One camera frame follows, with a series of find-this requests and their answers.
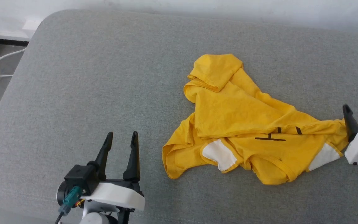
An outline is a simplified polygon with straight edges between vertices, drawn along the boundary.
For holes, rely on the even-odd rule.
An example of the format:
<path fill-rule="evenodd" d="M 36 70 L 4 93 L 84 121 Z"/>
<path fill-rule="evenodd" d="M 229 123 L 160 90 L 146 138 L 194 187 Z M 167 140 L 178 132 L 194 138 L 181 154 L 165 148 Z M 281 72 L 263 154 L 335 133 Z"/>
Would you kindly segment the grey fabric sofa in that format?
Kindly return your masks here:
<path fill-rule="evenodd" d="M 203 54 L 232 53 L 272 97 L 317 119 L 358 121 L 358 34 L 118 11 L 45 18 L 0 101 L 0 212 L 52 224 L 56 191 L 114 133 L 107 175 L 120 178 L 133 131 L 145 211 L 134 224 L 358 224 L 358 166 L 345 158 L 279 186 L 213 166 L 171 180 L 162 147 L 194 106 L 183 86 Z"/>

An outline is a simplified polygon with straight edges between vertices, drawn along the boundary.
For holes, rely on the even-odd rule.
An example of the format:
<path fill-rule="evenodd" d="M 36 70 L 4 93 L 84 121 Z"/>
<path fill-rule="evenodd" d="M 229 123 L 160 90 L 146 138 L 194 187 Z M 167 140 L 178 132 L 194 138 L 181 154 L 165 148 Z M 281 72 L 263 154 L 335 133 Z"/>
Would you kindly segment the yellow t-shirt with white patches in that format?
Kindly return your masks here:
<path fill-rule="evenodd" d="M 343 119 L 317 120 L 263 93 L 232 54 L 202 55 L 188 78 L 184 95 L 195 110 L 162 148 L 172 180 L 209 164 L 279 185 L 339 159 L 348 145 Z"/>

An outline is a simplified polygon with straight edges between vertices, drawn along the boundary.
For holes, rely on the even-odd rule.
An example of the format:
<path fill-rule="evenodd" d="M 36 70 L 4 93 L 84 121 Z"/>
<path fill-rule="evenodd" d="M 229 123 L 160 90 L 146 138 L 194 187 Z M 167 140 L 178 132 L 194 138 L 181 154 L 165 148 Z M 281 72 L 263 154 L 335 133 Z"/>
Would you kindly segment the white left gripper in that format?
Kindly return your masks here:
<path fill-rule="evenodd" d="M 94 161 L 88 165 L 95 168 L 99 180 L 106 180 L 105 169 L 108 152 L 111 150 L 113 132 L 109 132 Z M 123 173 L 123 180 L 109 180 L 98 184 L 89 196 L 82 196 L 85 200 L 84 212 L 118 212 L 120 208 L 129 210 L 145 209 L 145 196 L 140 190 L 140 153 L 138 132 L 134 131 L 131 138 L 131 153 L 127 168 Z"/>

